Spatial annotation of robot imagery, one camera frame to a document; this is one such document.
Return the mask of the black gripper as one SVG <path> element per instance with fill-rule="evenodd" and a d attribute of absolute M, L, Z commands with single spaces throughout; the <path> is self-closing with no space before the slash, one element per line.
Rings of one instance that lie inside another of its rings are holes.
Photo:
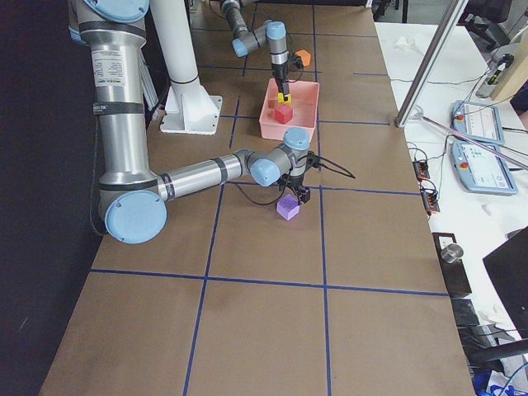
<path fill-rule="evenodd" d="M 276 81 L 278 99 L 290 98 L 290 87 L 288 81 L 288 63 L 271 64 L 272 74 Z"/>
<path fill-rule="evenodd" d="M 280 177 L 280 195 L 277 201 L 280 202 L 289 191 L 293 191 L 298 204 L 306 204 L 310 200 L 310 189 L 303 185 L 306 165 L 299 164 Z"/>

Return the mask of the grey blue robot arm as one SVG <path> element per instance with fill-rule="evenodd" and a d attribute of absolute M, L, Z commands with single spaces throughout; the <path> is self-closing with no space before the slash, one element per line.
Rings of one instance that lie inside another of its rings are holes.
<path fill-rule="evenodd" d="M 268 20 L 259 28 L 250 31 L 241 9 L 252 3 L 254 1 L 224 0 L 219 2 L 220 11 L 233 33 L 233 50 L 241 58 L 268 46 L 279 98 L 284 103 L 290 104 L 288 79 L 290 53 L 287 48 L 285 24 L 282 21 Z"/>
<path fill-rule="evenodd" d="M 242 148 L 219 157 L 199 151 L 217 130 L 223 99 L 200 82 L 184 2 L 72 1 L 68 13 L 72 38 L 91 52 L 105 162 L 98 212 L 114 239 L 145 243 L 163 229 L 169 201 L 241 177 L 290 190 L 299 203 L 309 200 L 304 175 L 316 158 L 303 128 L 289 128 L 268 151 Z M 145 119 L 146 17 L 153 18 L 168 74 L 159 137 Z"/>

